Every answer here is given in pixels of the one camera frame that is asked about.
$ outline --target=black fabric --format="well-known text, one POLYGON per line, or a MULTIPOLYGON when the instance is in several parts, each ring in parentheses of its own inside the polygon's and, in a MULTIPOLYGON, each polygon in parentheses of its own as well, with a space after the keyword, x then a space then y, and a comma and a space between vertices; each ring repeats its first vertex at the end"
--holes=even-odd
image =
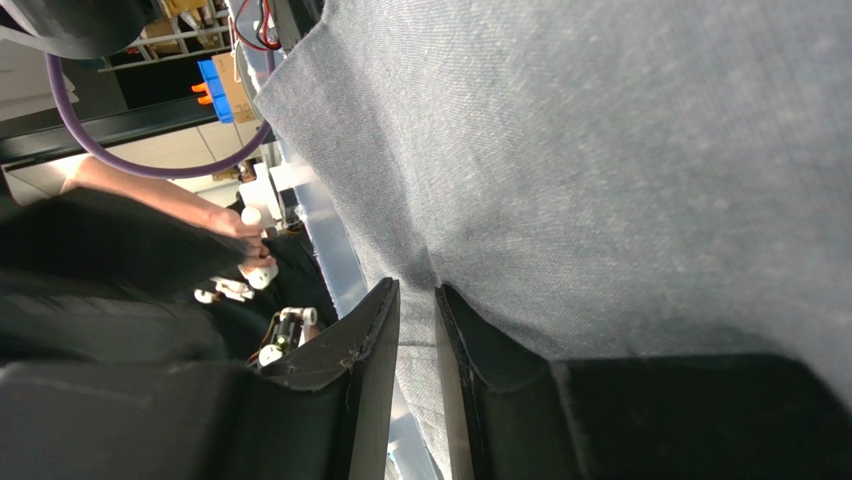
POLYGON ((0 360, 225 358, 209 315, 174 294, 243 245, 142 204, 76 189, 0 221, 0 360))
MULTIPOLYGON (((238 200, 228 208, 240 212, 244 205, 238 200)), ((225 338, 228 355, 233 359, 246 359, 257 350, 272 316, 282 308, 316 308, 320 329, 337 321, 337 311, 313 257, 307 233, 283 234, 265 239, 263 243, 278 263, 278 276, 272 283, 245 302, 223 298, 204 305, 212 316, 213 325, 225 338)), ((222 271, 219 276, 245 283, 236 266, 222 271)))

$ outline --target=metal frame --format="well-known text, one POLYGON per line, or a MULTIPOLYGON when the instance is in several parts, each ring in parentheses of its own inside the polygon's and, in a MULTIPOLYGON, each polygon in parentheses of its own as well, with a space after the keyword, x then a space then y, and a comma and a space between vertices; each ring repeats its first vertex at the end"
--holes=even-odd
MULTIPOLYGON (((213 109, 199 105, 195 98, 190 97, 82 123, 99 144, 111 147, 214 121, 216 114, 213 109)), ((71 137, 65 125, 0 139, 0 165, 22 162, 7 170, 80 153, 83 153, 83 148, 71 137)))
MULTIPOLYGON (((223 52, 223 51, 230 50, 231 46, 226 45, 225 36, 224 36, 224 34, 226 32, 228 32, 229 27, 227 25, 224 25, 224 26, 218 25, 218 20, 220 20, 222 18, 227 18, 230 15, 228 10, 217 10, 216 6, 215 6, 215 4, 213 3, 212 0, 207 0, 207 8, 209 8, 210 11, 213 12, 213 18, 215 20, 217 20, 215 22, 217 24, 217 26, 215 26, 213 28, 194 30, 194 31, 191 31, 191 32, 181 32, 177 28, 177 17, 173 17, 173 18, 171 18, 172 30, 175 33, 173 33, 172 35, 163 35, 163 36, 159 36, 159 37, 148 38, 148 37, 145 36, 145 31, 143 30, 139 39, 137 39, 135 42, 133 42, 133 43, 131 43, 130 45, 127 46, 127 48, 136 48, 139 51, 139 53, 142 55, 142 58, 143 58, 142 61, 126 63, 124 65, 117 65, 117 66, 110 65, 108 67, 98 69, 98 72, 114 72, 116 70, 124 70, 124 69, 128 69, 128 68, 141 67, 143 65, 150 65, 150 64, 153 64, 153 63, 168 62, 168 61, 171 61, 171 60, 179 60, 179 59, 182 59, 182 58, 195 57, 195 56, 199 56, 199 55, 208 55, 208 54, 211 54, 211 53, 220 53, 220 52, 223 52), (210 50, 199 50, 197 52, 190 52, 189 51, 189 47, 186 44, 187 38, 197 38, 197 37, 200 37, 200 36, 207 36, 207 35, 212 35, 212 36, 217 37, 219 39, 219 44, 221 45, 221 47, 213 48, 213 49, 210 49, 210 50), (181 50, 181 53, 179 53, 177 55, 169 55, 167 57, 159 57, 156 54, 152 55, 151 52, 149 52, 147 48, 144 48, 148 45, 156 45, 158 43, 170 42, 170 41, 175 41, 175 40, 178 42, 178 45, 180 46, 180 50, 181 50)), ((102 59, 106 64, 108 64, 108 65, 110 64, 108 57, 102 57, 102 59)))

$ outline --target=white plastic part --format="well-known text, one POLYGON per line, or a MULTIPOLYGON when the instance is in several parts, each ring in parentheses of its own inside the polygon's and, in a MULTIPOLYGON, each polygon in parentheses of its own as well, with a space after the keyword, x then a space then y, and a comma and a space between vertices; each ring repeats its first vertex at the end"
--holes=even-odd
MULTIPOLYGON (((263 213, 257 208, 246 207, 240 214, 240 220, 242 220, 242 222, 246 225, 261 225, 264 221, 263 213)), ((273 264, 268 267, 253 268, 251 270, 243 270, 240 268, 240 273, 242 273, 243 277, 248 280, 251 288, 255 290, 263 290, 272 283, 272 280, 276 276, 278 276, 278 265, 273 264)))
POLYGON ((260 210, 254 207, 246 207, 243 209, 240 219, 246 225, 260 225, 261 220, 263 220, 263 216, 260 214, 260 210))
POLYGON ((257 355, 257 363, 261 367, 265 367, 283 356, 284 352, 281 351, 281 347, 278 345, 267 345, 260 349, 260 353, 257 355))
POLYGON ((228 280, 222 277, 212 277, 210 280, 216 282, 217 292, 222 292, 222 294, 230 299, 245 302, 246 299, 251 300, 254 298, 254 290, 243 282, 228 280))
POLYGON ((304 327, 312 327, 317 324, 316 308, 306 308, 302 311, 302 324, 304 327))
POLYGON ((263 228, 274 226, 278 220, 281 220, 281 205, 278 203, 278 195, 275 188, 272 186, 272 180, 269 178, 269 170, 266 165, 256 163, 252 166, 257 178, 246 183, 240 184, 240 197, 246 208, 254 208, 261 215, 260 225, 263 228))
POLYGON ((198 300, 198 303, 203 303, 205 305, 209 305, 213 303, 213 300, 216 299, 215 293, 205 292, 204 290, 195 290, 195 299, 198 300))
POLYGON ((278 265, 272 264, 268 267, 253 268, 249 271, 244 271, 240 268, 240 273, 249 282, 251 288, 263 290, 272 283, 272 279, 278 276, 278 265))

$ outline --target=red wire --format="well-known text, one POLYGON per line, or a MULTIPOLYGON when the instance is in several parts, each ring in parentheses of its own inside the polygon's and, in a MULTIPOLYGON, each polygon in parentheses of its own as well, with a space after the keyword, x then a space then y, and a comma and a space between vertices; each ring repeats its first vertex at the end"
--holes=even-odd
POLYGON ((251 2, 251 0, 245 0, 243 2, 243 5, 240 7, 240 10, 237 12, 237 14, 234 16, 234 19, 232 20, 234 22, 234 34, 237 36, 237 38, 240 39, 241 42, 243 42, 243 45, 251 48, 252 50, 257 50, 258 52, 265 52, 266 50, 268 50, 268 48, 260 48, 257 45, 249 42, 245 39, 245 37, 243 37, 243 34, 241 34, 240 30, 237 28, 237 19, 240 18, 240 15, 242 15, 243 11, 245 11, 249 2, 251 2))
POLYGON ((271 47, 273 50, 278 50, 281 48, 281 43, 275 42, 272 43, 269 41, 269 16, 272 14, 272 9, 269 8, 269 0, 263 1, 263 26, 261 27, 261 34, 263 35, 263 40, 266 46, 271 47))

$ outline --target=white cylinder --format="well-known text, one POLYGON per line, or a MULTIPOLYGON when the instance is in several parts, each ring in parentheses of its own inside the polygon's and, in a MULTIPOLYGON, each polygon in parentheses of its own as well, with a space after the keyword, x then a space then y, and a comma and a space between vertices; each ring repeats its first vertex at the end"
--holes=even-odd
POLYGON ((246 225, 260 225, 260 221, 263 219, 263 216, 260 214, 260 210, 254 207, 246 207, 243 209, 240 219, 246 225))

